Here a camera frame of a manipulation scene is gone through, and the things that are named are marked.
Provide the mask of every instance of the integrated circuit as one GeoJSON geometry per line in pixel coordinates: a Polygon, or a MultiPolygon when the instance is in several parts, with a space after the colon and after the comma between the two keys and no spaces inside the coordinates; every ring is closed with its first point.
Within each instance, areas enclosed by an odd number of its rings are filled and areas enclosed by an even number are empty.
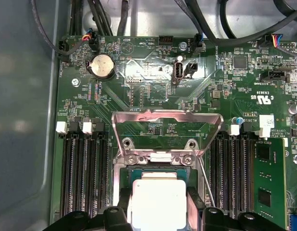
{"type": "Polygon", "coordinates": [[[270,146],[267,144],[258,143],[256,153],[259,159],[270,160],[270,146]]]}
{"type": "Polygon", "coordinates": [[[235,69],[246,69],[247,68],[247,57],[246,56],[234,56],[234,68],[235,69]]]}
{"type": "Polygon", "coordinates": [[[219,99],[221,97],[221,92],[219,90],[213,90],[211,92],[211,96],[214,99],[219,99]]]}
{"type": "Polygon", "coordinates": [[[272,194],[263,189],[259,189],[259,202],[265,206],[271,207],[272,204],[272,194]]]}

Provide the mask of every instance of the black connector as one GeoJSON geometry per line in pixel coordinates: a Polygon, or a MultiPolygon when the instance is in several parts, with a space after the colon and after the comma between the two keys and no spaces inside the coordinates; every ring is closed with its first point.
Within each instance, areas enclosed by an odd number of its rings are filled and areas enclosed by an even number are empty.
{"type": "MultiPolygon", "coordinates": [[[[59,49],[61,51],[68,51],[69,50],[69,45],[67,44],[67,42],[65,42],[64,40],[60,40],[59,41],[59,49]]],[[[64,62],[64,63],[68,63],[70,61],[70,56],[69,55],[62,55],[62,54],[58,54],[58,58],[64,62]]]]}
{"type": "Polygon", "coordinates": [[[190,62],[187,64],[184,74],[186,77],[191,78],[193,74],[197,71],[198,71],[198,64],[190,62]]]}
{"type": "Polygon", "coordinates": [[[89,40],[89,46],[93,52],[99,52],[99,40],[95,32],[92,32],[92,39],[89,40]]]}
{"type": "Polygon", "coordinates": [[[192,43],[192,54],[200,54],[204,50],[203,35],[196,34],[192,43]]]}
{"type": "Polygon", "coordinates": [[[159,46],[173,46],[173,36],[159,36],[159,46]]]}
{"type": "Polygon", "coordinates": [[[258,40],[258,47],[259,48],[267,48],[272,47],[273,41],[272,41],[272,35],[264,35],[261,39],[258,40]]]}
{"type": "Polygon", "coordinates": [[[290,76],[286,75],[284,71],[265,71],[260,75],[260,81],[282,80],[285,83],[290,82],[290,76]]]}

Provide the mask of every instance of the ram slot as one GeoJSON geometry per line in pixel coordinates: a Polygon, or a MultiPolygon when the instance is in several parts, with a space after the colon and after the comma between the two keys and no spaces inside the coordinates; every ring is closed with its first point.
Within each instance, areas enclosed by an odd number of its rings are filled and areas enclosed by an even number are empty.
{"type": "Polygon", "coordinates": [[[96,196],[96,140],[86,139],[86,199],[85,211],[94,216],[94,199],[96,196]]]}
{"type": "Polygon", "coordinates": [[[233,194],[234,194],[234,216],[237,218],[240,211],[240,162],[239,156],[241,155],[240,150],[240,139],[233,140],[233,194]]]}
{"type": "Polygon", "coordinates": [[[229,193],[228,193],[228,140],[223,138],[223,152],[222,152],[222,188],[223,188],[223,208],[226,211],[230,210],[229,207],[229,193]]]}
{"type": "Polygon", "coordinates": [[[73,211],[82,210],[84,140],[77,139],[73,152],[73,211]]]}
{"type": "Polygon", "coordinates": [[[246,211],[247,191],[246,191],[246,150],[245,150],[246,138],[243,137],[240,141],[239,152],[239,190],[240,190],[240,208],[239,211],[246,211]]]}
{"type": "Polygon", "coordinates": [[[71,170],[72,170],[72,140],[64,138],[62,155],[62,178],[61,178],[61,199],[60,217],[69,213],[71,193],[71,170]]]}
{"type": "Polygon", "coordinates": [[[216,202],[216,169],[215,169],[215,162],[216,162],[216,139],[211,142],[210,145],[210,190],[212,193],[212,197],[216,202]]]}
{"type": "Polygon", "coordinates": [[[216,171],[216,188],[215,188],[215,202],[216,206],[221,207],[221,152],[222,152],[222,142],[221,140],[216,140],[216,156],[215,156],[215,171],[216,171]]]}
{"type": "Polygon", "coordinates": [[[223,194],[223,140],[218,139],[218,195],[219,195],[219,208],[224,208],[224,194],[223,194]]]}
{"type": "Polygon", "coordinates": [[[108,143],[100,136],[98,146],[98,182],[97,182],[97,200],[96,213],[107,206],[108,190],[108,143]]]}
{"type": "Polygon", "coordinates": [[[253,188],[253,156],[255,154],[254,141],[246,139],[246,211],[253,211],[254,188],[253,188]]]}
{"type": "Polygon", "coordinates": [[[228,145],[227,145],[227,193],[228,193],[228,204],[229,204],[229,211],[233,211],[234,208],[234,186],[233,186],[233,141],[228,139],[228,145]]]}

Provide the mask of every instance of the chip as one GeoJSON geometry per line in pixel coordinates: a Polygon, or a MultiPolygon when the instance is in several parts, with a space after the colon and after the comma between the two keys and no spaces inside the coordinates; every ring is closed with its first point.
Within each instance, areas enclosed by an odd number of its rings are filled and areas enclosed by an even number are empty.
{"type": "Polygon", "coordinates": [[[297,128],[292,128],[292,137],[297,137],[297,128]]]}
{"type": "Polygon", "coordinates": [[[213,90],[211,92],[211,96],[214,99],[219,99],[221,97],[221,92],[219,90],[213,90]]]}
{"type": "Polygon", "coordinates": [[[211,101],[210,106],[219,108],[220,107],[220,101],[215,101],[215,100],[211,101]]]}
{"type": "Polygon", "coordinates": [[[247,68],[247,57],[246,56],[234,56],[234,68],[246,69],[247,68]]]}
{"type": "Polygon", "coordinates": [[[272,194],[268,191],[259,189],[259,202],[270,207],[272,204],[272,194]]]}
{"type": "Polygon", "coordinates": [[[257,143],[256,153],[259,159],[270,160],[270,146],[267,144],[257,143]]]}
{"type": "Polygon", "coordinates": [[[80,116],[75,116],[74,121],[75,122],[81,122],[81,117],[80,116]]]}

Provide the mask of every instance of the wire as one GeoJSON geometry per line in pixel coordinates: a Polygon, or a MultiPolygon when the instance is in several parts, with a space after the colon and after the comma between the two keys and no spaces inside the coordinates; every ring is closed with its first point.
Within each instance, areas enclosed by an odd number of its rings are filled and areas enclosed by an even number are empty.
{"type": "Polygon", "coordinates": [[[71,0],[70,35],[75,35],[76,0],[71,0]]]}
{"type": "Polygon", "coordinates": [[[220,0],[220,21],[221,21],[222,28],[223,28],[225,34],[227,35],[227,37],[229,39],[235,39],[236,36],[230,29],[230,26],[229,26],[227,18],[226,18],[226,4],[227,4],[227,2],[228,2],[228,0],[220,0]]]}
{"type": "Polygon", "coordinates": [[[183,2],[183,0],[175,0],[175,2],[182,9],[182,11],[191,19],[191,21],[195,25],[196,29],[198,30],[199,34],[201,34],[203,37],[203,30],[201,29],[200,24],[198,23],[197,19],[193,15],[193,13],[189,10],[189,8],[183,2]]]}
{"type": "Polygon", "coordinates": [[[272,35],[272,43],[273,43],[273,46],[276,48],[277,47],[277,45],[276,45],[276,43],[275,43],[275,35],[272,35]]]}
{"type": "Polygon", "coordinates": [[[41,23],[41,20],[38,16],[38,12],[37,12],[37,5],[36,5],[36,0],[30,0],[31,3],[31,7],[32,7],[32,13],[33,13],[33,17],[34,17],[34,21],[37,24],[37,28],[38,31],[40,32],[40,34],[42,35],[44,41],[58,54],[60,55],[64,55],[64,56],[68,56],[72,53],[74,53],[77,49],[79,49],[81,47],[81,45],[84,43],[82,40],[77,42],[73,48],[71,48],[69,51],[61,51],[59,48],[57,48],[55,45],[52,44],[51,40],[48,38],[43,25],[41,23]]]}
{"type": "Polygon", "coordinates": [[[216,38],[214,33],[211,31],[209,25],[207,24],[204,15],[202,14],[201,9],[198,6],[197,0],[186,0],[190,7],[194,11],[194,15],[197,18],[197,21],[199,22],[204,34],[207,36],[207,38],[217,46],[237,46],[243,43],[247,43],[252,40],[259,39],[267,34],[272,34],[273,32],[281,29],[282,27],[289,24],[291,21],[293,21],[295,18],[297,18],[297,10],[288,16],[287,18],[283,19],[282,21],[272,25],[271,27],[262,30],[260,32],[257,32],[253,35],[245,36],[242,38],[236,38],[236,39],[222,39],[222,38],[216,38]]]}
{"type": "Polygon", "coordinates": [[[99,14],[97,12],[97,9],[95,7],[95,4],[94,4],[93,0],[87,0],[87,2],[89,3],[90,9],[92,11],[93,18],[94,18],[94,21],[96,23],[96,26],[97,26],[97,29],[99,31],[99,34],[105,36],[106,33],[104,31],[104,28],[103,28],[101,19],[99,17],[99,14]]]}
{"type": "Polygon", "coordinates": [[[205,168],[204,168],[204,164],[203,164],[203,162],[204,162],[203,161],[203,157],[200,157],[198,160],[200,162],[200,167],[201,167],[203,178],[204,178],[204,181],[205,181],[205,184],[206,184],[208,195],[210,196],[211,205],[213,207],[216,207],[215,202],[214,202],[214,199],[213,199],[213,196],[212,196],[212,193],[211,193],[210,184],[208,183],[208,180],[207,180],[207,177],[206,177],[205,168]]]}
{"type": "Polygon", "coordinates": [[[281,41],[281,38],[283,37],[283,35],[280,35],[279,38],[278,38],[278,41],[277,41],[277,46],[280,46],[280,41],[281,41]]]}
{"type": "Polygon", "coordinates": [[[97,9],[97,12],[100,15],[102,23],[103,23],[103,25],[105,27],[106,35],[113,36],[109,21],[107,19],[105,10],[102,7],[102,4],[101,4],[100,0],[94,0],[94,1],[95,1],[95,6],[96,6],[96,9],[97,9]]]}
{"type": "Polygon", "coordinates": [[[125,28],[127,24],[127,18],[128,18],[128,1],[122,0],[121,20],[119,23],[117,36],[124,36],[125,28]]]}
{"type": "Polygon", "coordinates": [[[276,8],[286,17],[290,16],[295,10],[290,7],[285,0],[273,0],[276,8]]]}
{"type": "Polygon", "coordinates": [[[75,35],[82,35],[82,0],[76,0],[75,6],[75,35]]]}
{"type": "Polygon", "coordinates": [[[81,38],[82,41],[88,41],[89,39],[92,39],[92,36],[90,36],[90,35],[83,35],[82,38],[81,38]]]}

